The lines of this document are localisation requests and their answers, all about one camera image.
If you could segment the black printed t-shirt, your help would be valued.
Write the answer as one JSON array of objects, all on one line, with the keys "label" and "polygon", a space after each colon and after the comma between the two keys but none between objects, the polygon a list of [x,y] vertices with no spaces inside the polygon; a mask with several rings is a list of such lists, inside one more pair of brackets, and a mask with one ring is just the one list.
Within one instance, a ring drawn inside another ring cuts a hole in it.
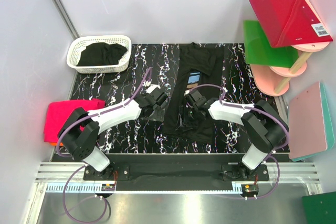
[{"label": "black printed t-shirt", "polygon": [[221,85],[225,56],[223,47],[201,47],[196,43],[180,46],[180,60],[176,84],[165,110],[163,133],[193,142],[210,144],[214,137],[214,122],[203,119],[200,122],[187,120],[184,93],[189,85],[190,75],[199,73],[195,85]]}]

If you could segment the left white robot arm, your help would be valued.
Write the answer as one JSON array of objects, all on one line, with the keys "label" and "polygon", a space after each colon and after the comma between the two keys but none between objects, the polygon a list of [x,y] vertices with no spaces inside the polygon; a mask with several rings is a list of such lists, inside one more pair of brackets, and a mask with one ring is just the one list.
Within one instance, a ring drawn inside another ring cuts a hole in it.
[{"label": "left white robot arm", "polygon": [[84,162],[94,171],[106,174],[113,170],[111,161],[96,141],[107,129],[126,121],[148,118],[161,109],[168,95],[152,84],[142,94],[135,94],[124,102],[103,109],[86,111],[79,107],[70,114],[58,133],[61,143],[76,162]]}]

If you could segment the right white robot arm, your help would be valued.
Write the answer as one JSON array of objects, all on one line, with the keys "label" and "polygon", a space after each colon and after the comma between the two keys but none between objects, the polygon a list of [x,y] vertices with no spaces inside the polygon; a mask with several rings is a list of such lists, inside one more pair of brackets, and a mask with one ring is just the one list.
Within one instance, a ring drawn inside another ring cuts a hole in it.
[{"label": "right white robot arm", "polygon": [[225,179],[254,179],[260,164],[289,138],[288,125],[264,100],[256,104],[224,102],[207,99],[194,89],[185,93],[184,104],[184,115],[190,125],[212,120],[233,122],[245,128],[251,145],[238,164],[222,171]]}]

